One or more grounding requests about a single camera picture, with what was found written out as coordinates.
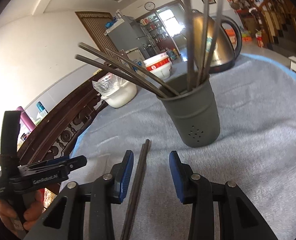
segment plastic bag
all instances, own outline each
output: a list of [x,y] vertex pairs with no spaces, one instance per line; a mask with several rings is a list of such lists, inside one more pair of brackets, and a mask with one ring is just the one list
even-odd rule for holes
[[97,82],[93,81],[92,86],[102,96],[107,97],[116,90],[118,90],[125,82],[125,79],[114,74],[108,73],[107,75],[100,78]]

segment gray cylindrical container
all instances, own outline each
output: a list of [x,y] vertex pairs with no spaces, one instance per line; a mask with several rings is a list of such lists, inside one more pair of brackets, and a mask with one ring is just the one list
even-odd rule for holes
[[[167,84],[182,95],[157,98],[162,101],[182,141],[189,147],[201,147],[213,143],[220,134],[220,122],[209,78],[189,93],[186,92],[186,73],[173,78]],[[165,88],[160,87],[160,90],[170,96]]]

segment wall clock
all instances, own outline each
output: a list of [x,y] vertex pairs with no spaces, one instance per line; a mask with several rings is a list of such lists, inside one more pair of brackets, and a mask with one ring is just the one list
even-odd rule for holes
[[153,2],[147,2],[145,3],[145,9],[148,11],[153,10],[156,7],[156,5]]

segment kettle handle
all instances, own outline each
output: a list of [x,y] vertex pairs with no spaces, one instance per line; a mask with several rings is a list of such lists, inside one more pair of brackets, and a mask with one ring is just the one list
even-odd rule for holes
[[241,47],[242,47],[241,31],[240,31],[237,23],[233,19],[231,19],[227,16],[222,15],[221,22],[229,24],[232,27],[233,31],[235,32],[236,39],[237,39],[237,46],[235,48],[235,59],[236,59],[239,56],[240,51],[241,51]]

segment metal screw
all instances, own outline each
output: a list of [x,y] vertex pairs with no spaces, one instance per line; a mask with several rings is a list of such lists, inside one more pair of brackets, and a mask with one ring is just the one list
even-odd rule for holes
[[68,188],[74,188],[74,187],[76,187],[76,185],[77,185],[76,182],[71,181],[71,182],[69,182],[69,183],[67,184],[67,187],[68,187]]
[[236,182],[234,182],[233,180],[229,180],[229,181],[227,182],[227,185],[228,185],[229,187],[236,187],[236,186],[237,186]]
[[112,175],[110,173],[106,173],[106,174],[103,175],[103,179],[104,180],[112,179]]
[[197,173],[194,173],[194,174],[191,175],[191,178],[192,178],[193,180],[198,180],[198,179],[200,179],[200,175],[197,174]]

